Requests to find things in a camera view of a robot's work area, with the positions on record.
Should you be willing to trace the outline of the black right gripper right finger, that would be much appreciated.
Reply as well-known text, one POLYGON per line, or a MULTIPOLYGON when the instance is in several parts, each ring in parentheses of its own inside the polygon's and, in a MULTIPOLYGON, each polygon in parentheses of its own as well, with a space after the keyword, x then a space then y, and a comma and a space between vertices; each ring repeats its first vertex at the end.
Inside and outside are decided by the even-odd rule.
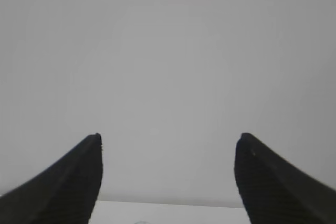
POLYGON ((335 223, 335 190, 250 133, 236 144, 234 175, 251 223, 335 223))

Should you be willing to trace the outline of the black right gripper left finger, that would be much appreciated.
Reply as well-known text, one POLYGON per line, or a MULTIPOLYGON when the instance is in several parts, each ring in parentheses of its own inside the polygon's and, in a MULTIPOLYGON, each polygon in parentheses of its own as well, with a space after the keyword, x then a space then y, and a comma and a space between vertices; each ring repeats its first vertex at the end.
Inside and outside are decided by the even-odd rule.
POLYGON ((89 223, 102 177, 102 138, 96 133, 2 195, 1 223, 89 223))

